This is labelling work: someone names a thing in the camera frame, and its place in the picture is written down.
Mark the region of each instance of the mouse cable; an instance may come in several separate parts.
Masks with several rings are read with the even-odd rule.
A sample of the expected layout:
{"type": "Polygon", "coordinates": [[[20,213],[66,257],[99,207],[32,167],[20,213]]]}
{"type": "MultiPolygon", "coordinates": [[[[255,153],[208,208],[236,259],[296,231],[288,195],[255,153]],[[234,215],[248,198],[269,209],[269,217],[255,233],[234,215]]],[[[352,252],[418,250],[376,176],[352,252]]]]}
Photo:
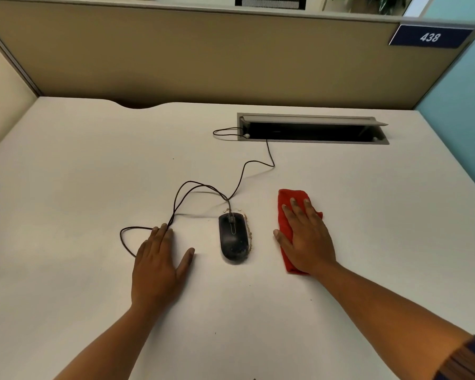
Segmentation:
{"type": "MultiPolygon", "coordinates": [[[[243,138],[246,138],[248,139],[248,137],[244,136],[244,135],[241,135],[239,133],[228,133],[228,134],[220,134],[219,132],[223,132],[223,131],[229,131],[229,130],[232,130],[232,129],[239,129],[239,130],[242,130],[243,128],[241,127],[229,127],[229,128],[223,128],[223,129],[217,129],[215,131],[213,131],[213,135],[214,136],[239,136],[239,137],[243,137],[243,138]]],[[[233,198],[236,194],[236,192],[238,191],[238,188],[240,187],[241,185],[241,181],[243,180],[243,175],[245,173],[245,168],[246,166],[249,164],[249,163],[259,163],[259,164],[263,164],[263,165],[266,165],[268,167],[271,167],[271,168],[274,168],[276,165],[274,163],[274,160],[271,156],[271,150],[269,149],[269,142],[267,141],[266,139],[266,146],[267,146],[267,153],[269,154],[269,158],[271,159],[271,164],[267,164],[267,163],[264,163],[263,161],[259,161],[259,160],[249,160],[247,161],[244,165],[243,165],[243,169],[241,170],[241,177],[239,179],[239,182],[237,183],[237,187],[236,189],[234,189],[234,192],[232,192],[232,194],[227,197],[226,195],[224,195],[222,192],[220,192],[219,190],[217,190],[214,186],[212,185],[207,185],[207,184],[202,184],[198,181],[193,181],[193,180],[188,180],[188,181],[185,181],[178,189],[178,191],[176,192],[176,196],[174,198],[174,204],[173,204],[173,213],[171,215],[171,218],[169,219],[169,222],[167,223],[167,227],[170,227],[172,225],[172,223],[174,222],[174,216],[176,215],[176,211],[178,210],[178,208],[181,206],[181,204],[183,203],[184,199],[188,196],[188,194],[193,191],[194,189],[197,189],[197,188],[201,188],[201,187],[206,187],[206,188],[209,188],[211,189],[212,191],[216,192],[217,194],[220,195],[220,197],[224,200],[224,201],[227,201],[228,205],[229,205],[229,217],[230,217],[230,214],[232,213],[232,208],[230,206],[230,199],[233,198]],[[193,184],[196,184],[196,186],[193,186],[191,187],[188,192],[186,192],[183,196],[183,198],[181,199],[181,201],[179,202],[178,205],[176,205],[177,201],[178,201],[178,196],[179,196],[179,192],[181,191],[181,189],[186,185],[186,184],[190,184],[190,183],[193,183],[193,184]]],[[[153,228],[149,228],[147,226],[127,226],[125,228],[123,228],[122,230],[120,230],[120,241],[121,241],[121,244],[123,245],[123,247],[127,250],[127,252],[136,257],[136,255],[133,254],[133,252],[127,247],[127,245],[125,244],[125,241],[123,240],[123,234],[127,231],[127,230],[152,230],[153,228]]]]}

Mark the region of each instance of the person's right arm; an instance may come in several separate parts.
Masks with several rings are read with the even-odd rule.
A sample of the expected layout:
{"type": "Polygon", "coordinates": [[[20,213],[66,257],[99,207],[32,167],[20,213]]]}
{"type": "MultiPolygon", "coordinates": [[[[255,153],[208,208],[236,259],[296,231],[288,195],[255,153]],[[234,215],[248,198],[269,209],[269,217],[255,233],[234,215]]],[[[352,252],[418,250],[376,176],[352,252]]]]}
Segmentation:
{"type": "Polygon", "coordinates": [[[291,200],[284,212],[292,243],[274,235],[296,266],[315,277],[340,303],[385,364],[401,380],[431,380],[443,362],[472,335],[422,306],[337,263],[329,232],[310,202],[306,215],[291,200]]]}

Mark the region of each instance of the air vent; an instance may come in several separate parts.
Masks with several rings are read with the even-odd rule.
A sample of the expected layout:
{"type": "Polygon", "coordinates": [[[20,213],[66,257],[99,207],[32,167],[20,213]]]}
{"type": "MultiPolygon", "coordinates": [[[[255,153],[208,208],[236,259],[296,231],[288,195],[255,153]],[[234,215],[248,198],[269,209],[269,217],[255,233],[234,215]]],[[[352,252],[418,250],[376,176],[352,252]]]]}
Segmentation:
{"type": "Polygon", "coordinates": [[[294,116],[239,113],[242,141],[389,144],[374,117],[294,116]]]}
{"type": "Polygon", "coordinates": [[[235,5],[305,10],[306,0],[235,0],[235,5]]]}

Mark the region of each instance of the desk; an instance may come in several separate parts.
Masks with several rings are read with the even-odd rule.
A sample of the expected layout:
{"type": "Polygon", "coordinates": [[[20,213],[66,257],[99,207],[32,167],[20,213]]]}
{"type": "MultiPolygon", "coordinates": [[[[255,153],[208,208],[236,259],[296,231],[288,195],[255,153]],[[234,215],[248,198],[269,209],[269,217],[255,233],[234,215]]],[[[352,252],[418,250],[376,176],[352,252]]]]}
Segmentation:
{"type": "Polygon", "coordinates": [[[237,112],[375,116],[391,144],[272,142],[277,167],[249,165],[232,200],[252,233],[241,265],[221,256],[225,203],[190,194],[173,228],[193,270],[132,379],[395,378],[323,287],[285,273],[280,188],[311,196],[344,266],[475,333],[475,184],[418,112],[42,97],[0,143],[0,380],[54,377],[127,309],[122,227],[167,222],[185,180],[230,194],[268,160],[212,136],[237,112]]]}

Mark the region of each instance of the blue sign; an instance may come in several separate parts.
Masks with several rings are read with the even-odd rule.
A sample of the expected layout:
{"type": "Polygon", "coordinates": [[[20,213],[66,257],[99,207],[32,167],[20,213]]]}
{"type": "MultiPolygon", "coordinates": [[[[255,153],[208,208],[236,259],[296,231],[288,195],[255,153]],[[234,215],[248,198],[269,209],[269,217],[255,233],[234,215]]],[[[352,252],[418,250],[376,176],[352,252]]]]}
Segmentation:
{"type": "Polygon", "coordinates": [[[423,25],[399,25],[389,45],[459,48],[473,28],[447,28],[423,25]]]}

